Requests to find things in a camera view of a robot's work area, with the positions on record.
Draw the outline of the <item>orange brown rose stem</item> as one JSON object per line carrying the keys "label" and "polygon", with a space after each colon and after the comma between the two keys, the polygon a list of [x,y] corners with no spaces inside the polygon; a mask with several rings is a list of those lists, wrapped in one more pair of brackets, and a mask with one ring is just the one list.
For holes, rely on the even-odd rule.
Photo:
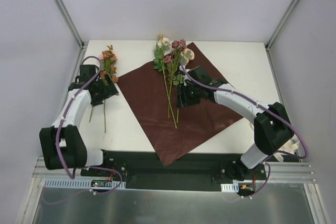
{"label": "orange brown rose stem", "polygon": [[100,55],[100,60],[102,62],[102,70],[100,71],[100,77],[103,80],[103,83],[108,86],[109,83],[105,75],[109,75],[113,83],[117,83],[119,78],[117,77],[117,68],[116,63],[118,57],[113,51],[113,45],[107,45],[108,50],[102,51]]}

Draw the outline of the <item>mauve rose stem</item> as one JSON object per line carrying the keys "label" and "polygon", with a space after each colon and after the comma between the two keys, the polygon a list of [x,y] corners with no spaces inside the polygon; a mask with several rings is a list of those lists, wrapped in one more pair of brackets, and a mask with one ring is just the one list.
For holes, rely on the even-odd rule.
{"label": "mauve rose stem", "polygon": [[168,99],[171,98],[171,90],[173,82],[175,81],[175,73],[177,72],[182,56],[182,52],[186,48],[186,41],[184,39],[175,40],[172,42],[172,51],[165,56],[164,63],[167,69],[167,80],[169,83]]}

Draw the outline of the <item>dark red wrapping cloth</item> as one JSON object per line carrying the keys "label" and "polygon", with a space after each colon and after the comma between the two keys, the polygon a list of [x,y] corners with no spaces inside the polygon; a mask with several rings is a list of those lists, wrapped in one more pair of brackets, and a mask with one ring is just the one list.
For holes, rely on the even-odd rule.
{"label": "dark red wrapping cloth", "polygon": [[178,109],[154,69],[154,44],[127,41],[117,48],[122,109],[111,149],[155,152],[163,165],[189,152],[240,154],[253,143],[251,124],[233,110],[204,100]]}

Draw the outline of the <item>light pink rose stem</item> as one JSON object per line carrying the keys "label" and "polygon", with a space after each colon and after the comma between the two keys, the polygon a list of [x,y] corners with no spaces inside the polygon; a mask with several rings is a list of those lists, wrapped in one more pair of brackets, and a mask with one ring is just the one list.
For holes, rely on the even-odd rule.
{"label": "light pink rose stem", "polygon": [[[184,61],[184,67],[187,66],[187,64],[194,60],[195,58],[195,53],[194,51],[192,51],[191,49],[184,49],[181,53],[181,56],[182,56],[182,59]],[[182,73],[178,73],[177,76],[176,76],[176,79],[174,80],[173,84],[175,86],[177,86],[178,84],[181,84],[184,82],[184,77],[183,77],[183,74]]]}

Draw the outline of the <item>white rose stem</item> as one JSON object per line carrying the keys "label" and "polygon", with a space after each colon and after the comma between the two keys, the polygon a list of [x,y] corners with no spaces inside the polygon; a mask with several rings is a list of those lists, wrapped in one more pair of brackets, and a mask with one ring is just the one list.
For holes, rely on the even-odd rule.
{"label": "white rose stem", "polygon": [[166,73],[167,66],[165,62],[166,60],[165,55],[166,55],[166,52],[169,50],[170,45],[171,45],[170,40],[168,38],[164,37],[161,34],[157,36],[157,42],[155,44],[155,48],[153,51],[154,52],[153,69],[157,70],[163,75],[164,86],[165,86],[167,102],[168,102],[167,118],[173,120],[174,128],[177,129],[177,123],[176,123],[176,119],[175,119],[175,116],[172,110],[172,105],[171,105],[171,95],[170,95],[169,85],[167,81],[168,75]]}

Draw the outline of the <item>small pink rose stem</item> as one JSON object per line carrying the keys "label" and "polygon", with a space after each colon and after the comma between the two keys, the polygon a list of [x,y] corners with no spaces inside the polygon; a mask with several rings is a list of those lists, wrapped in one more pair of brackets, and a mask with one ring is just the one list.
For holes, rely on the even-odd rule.
{"label": "small pink rose stem", "polygon": [[92,59],[96,60],[97,63],[94,65],[95,73],[93,75],[93,80],[89,83],[89,91],[91,95],[91,106],[101,105],[104,103],[104,88],[106,85],[100,77],[100,71],[102,70],[102,62],[99,57],[90,56]]}

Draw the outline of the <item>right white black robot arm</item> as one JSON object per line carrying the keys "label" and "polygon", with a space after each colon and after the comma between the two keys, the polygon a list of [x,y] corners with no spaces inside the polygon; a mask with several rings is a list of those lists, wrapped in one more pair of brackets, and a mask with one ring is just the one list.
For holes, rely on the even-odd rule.
{"label": "right white black robot arm", "polygon": [[186,70],[180,66],[184,81],[177,85],[177,106],[199,104],[202,99],[225,106],[247,119],[254,126],[253,145],[226,169],[226,175],[238,181],[250,178],[261,162],[277,152],[294,132],[285,107],[275,102],[258,102],[240,93],[226,80],[211,79],[205,69],[197,66]]}

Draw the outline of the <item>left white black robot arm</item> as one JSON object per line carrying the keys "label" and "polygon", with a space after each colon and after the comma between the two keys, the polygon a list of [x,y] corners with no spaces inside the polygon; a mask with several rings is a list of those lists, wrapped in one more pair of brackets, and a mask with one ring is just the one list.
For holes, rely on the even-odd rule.
{"label": "left white black robot arm", "polygon": [[68,88],[67,100],[56,121],[39,132],[45,166],[48,170],[92,166],[99,176],[110,173],[111,164],[103,150],[85,146],[79,126],[87,107],[95,107],[119,94],[108,74],[101,79],[99,67],[81,65],[79,75]]}

